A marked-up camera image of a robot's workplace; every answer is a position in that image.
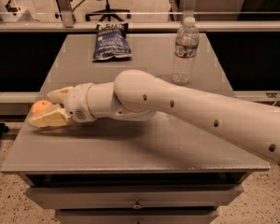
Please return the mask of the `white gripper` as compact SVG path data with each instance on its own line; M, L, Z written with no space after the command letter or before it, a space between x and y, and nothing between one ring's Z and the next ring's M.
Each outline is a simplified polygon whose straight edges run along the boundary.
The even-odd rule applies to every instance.
M54 104L62 104L66 112L76 122L95 121L94 115L88 107L88 91L92 83L80 84L50 91L48 99ZM28 118L31 125L37 128L61 127L69 122L69 116L60 105L53 105L48 111Z

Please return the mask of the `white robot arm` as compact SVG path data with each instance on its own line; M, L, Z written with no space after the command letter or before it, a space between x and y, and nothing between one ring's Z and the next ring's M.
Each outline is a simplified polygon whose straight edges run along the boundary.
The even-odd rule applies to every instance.
M177 86L140 70L123 71L108 83L51 91L34 103L29 122L47 128L72 120L146 120L158 111L280 166L280 107Z

